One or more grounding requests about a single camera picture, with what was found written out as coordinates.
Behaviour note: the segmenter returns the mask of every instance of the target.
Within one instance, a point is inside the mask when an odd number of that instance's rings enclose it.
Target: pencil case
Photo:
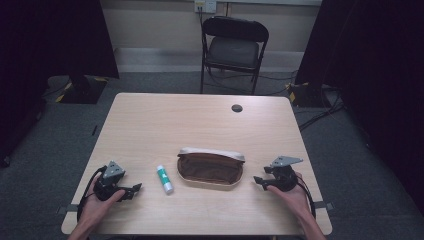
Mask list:
[[[231,189],[243,176],[245,159],[238,152],[185,147],[178,157],[178,173],[191,186]]]

